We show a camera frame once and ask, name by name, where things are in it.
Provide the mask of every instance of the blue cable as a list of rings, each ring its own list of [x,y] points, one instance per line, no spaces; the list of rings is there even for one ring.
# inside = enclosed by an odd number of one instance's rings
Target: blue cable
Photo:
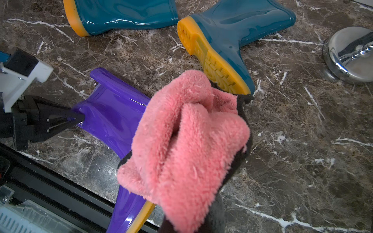
[[[9,54],[0,51],[0,62],[5,63],[9,59]]]

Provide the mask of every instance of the black frame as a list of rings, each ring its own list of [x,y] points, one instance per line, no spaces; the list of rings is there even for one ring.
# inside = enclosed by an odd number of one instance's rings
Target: black frame
[[[32,200],[40,206],[92,233],[105,233],[114,203],[0,143],[0,186],[13,189],[11,204]],[[140,233],[156,233],[145,222]]]

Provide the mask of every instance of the boot heel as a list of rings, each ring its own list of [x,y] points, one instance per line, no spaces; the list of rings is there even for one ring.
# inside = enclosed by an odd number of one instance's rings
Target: boot heel
[[[189,55],[194,54],[194,38],[198,34],[198,26],[195,27],[195,21],[192,17],[186,17],[178,22],[178,35],[184,48],[189,53]]]
[[[206,76],[224,91],[250,94],[241,76],[210,45],[195,20],[188,16],[178,22],[178,35],[189,55],[200,61]]]

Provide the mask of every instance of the chrome faucet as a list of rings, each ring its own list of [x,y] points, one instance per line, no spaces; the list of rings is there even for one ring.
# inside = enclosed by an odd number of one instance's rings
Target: chrome faucet
[[[373,32],[361,27],[344,28],[325,41],[323,56],[334,74],[329,79],[362,84],[373,82]]]

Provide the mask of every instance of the black mount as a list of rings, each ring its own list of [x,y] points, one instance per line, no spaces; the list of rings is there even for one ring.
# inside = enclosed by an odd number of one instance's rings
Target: black mount
[[[2,185],[14,190],[10,205],[31,200],[89,233],[105,233],[114,210],[114,203],[0,143],[0,189]],[[145,222],[139,233],[157,230]]]
[[[21,151],[28,148],[28,141],[45,141],[84,119],[71,108],[25,95],[13,105],[12,113],[0,113],[0,138],[13,137],[15,150]]]

